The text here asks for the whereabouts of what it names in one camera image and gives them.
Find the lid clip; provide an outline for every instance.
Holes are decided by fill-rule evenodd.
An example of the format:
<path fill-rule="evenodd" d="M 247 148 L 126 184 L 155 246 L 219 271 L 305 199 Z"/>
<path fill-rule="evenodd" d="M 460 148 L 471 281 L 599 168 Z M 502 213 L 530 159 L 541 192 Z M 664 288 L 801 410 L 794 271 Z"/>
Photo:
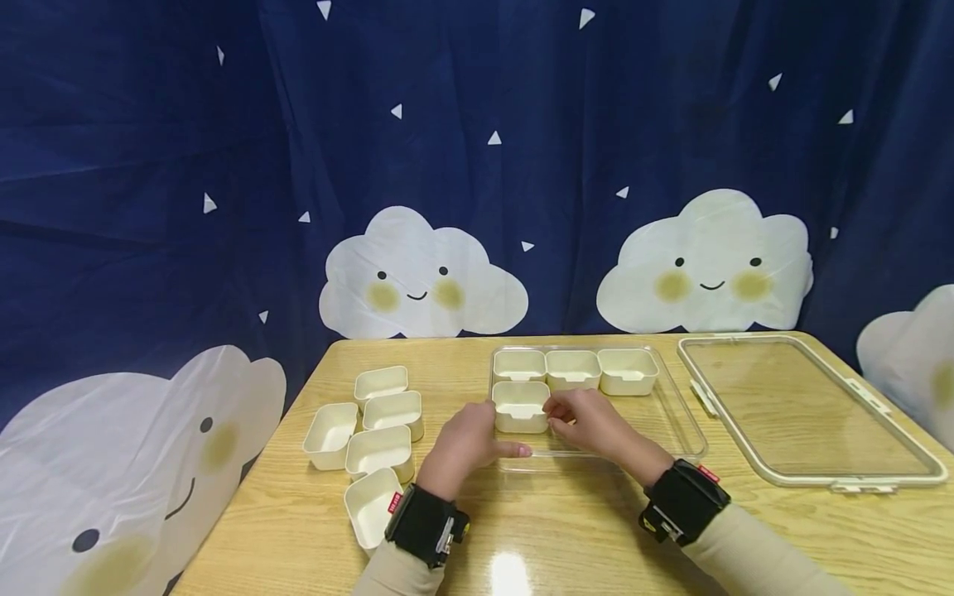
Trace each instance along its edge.
<path fill-rule="evenodd" d="M 845 379 L 848 386 L 855 390 L 855 393 L 859 395 L 863 400 L 865 400 L 868 405 L 875 408 L 879 414 L 884 414 L 885 416 L 891 414 L 891 408 L 884 405 L 884 402 L 879 400 L 872 394 L 870 391 L 864 388 L 864 385 L 858 382 L 857 379 Z"/>
<path fill-rule="evenodd" d="M 693 388 L 695 396 L 699 398 L 699 402 L 702 403 L 702 407 L 709 413 L 709 416 L 718 418 L 718 410 L 716 410 L 716 406 L 713 403 L 714 399 L 709 395 L 709 391 L 696 382 L 695 379 L 689 379 L 689 384 Z"/>
<path fill-rule="evenodd" d="M 832 492 L 843 495 L 893 495 L 898 492 L 896 484 L 878 483 L 873 479 L 865 478 L 839 480 L 832 483 L 829 488 Z"/>

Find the cloud eye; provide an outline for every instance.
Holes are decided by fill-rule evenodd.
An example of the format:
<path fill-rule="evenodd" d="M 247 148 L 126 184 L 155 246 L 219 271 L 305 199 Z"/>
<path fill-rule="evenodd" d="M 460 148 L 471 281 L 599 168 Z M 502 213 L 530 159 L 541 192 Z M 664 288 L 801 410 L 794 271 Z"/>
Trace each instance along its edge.
<path fill-rule="evenodd" d="M 73 552 L 86 552 L 96 546 L 98 542 L 99 530 L 92 527 L 88 530 L 83 530 L 77 534 L 73 540 Z"/>

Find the wooden table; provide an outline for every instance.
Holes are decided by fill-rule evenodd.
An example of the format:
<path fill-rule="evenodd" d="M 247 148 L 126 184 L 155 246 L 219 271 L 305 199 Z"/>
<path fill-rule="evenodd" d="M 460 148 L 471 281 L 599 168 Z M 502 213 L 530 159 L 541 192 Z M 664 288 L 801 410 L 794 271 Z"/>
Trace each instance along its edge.
<path fill-rule="evenodd" d="M 804 339 L 839 372 L 829 350 Z M 488 357 L 504 344 L 653 345 L 709 443 L 704 459 L 736 503 L 769 524 L 859 594 L 954 592 L 954 487 L 845 496 L 780 488 L 755 474 L 721 421 L 689 391 L 678 335 L 340 341 L 315 373 L 218 525 L 176 596 L 346 594 L 366 558 L 344 512 L 343 471 L 318 472 L 301 452 L 316 409 L 351 399 L 362 371 L 404 364 L 425 399 L 417 464 L 465 401 L 487 398 Z M 772 391 L 774 380 L 763 380 Z M 894 409 L 899 424 L 954 469 L 954 457 Z M 474 520 L 450 560 L 446 594 L 713 594 L 714 583 L 672 545 L 656 545 L 634 520 L 644 498 L 617 474 L 478 472 L 460 504 Z"/>

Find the white triangle pattern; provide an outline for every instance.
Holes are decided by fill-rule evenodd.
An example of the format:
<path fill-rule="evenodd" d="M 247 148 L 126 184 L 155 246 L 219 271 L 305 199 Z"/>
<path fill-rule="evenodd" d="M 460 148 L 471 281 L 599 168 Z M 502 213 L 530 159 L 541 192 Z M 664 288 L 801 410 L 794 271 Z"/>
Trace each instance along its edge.
<path fill-rule="evenodd" d="M 218 209 L 218 205 L 216 204 L 214 200 L 212 200 L 209 194 L 206 193 L 205 196 L 202 198 L 202 212 L 204 214 L 207 214 L 207 213 L 213 212 L 216 209 Z"/>
<path fill-rule="evenodd" d="M 331 14 L 331 0 L 321 0 L 318 2 L 318 10 L 321 11 L 321 16 L 327 21 L 328 15 Z"/>
<path fill-rule="evenodd" d="M 580 10 L 580 29 L 583 29 L 593 20 L 593 17 L 596 16 L 596 13 L 590 9 Z"/>

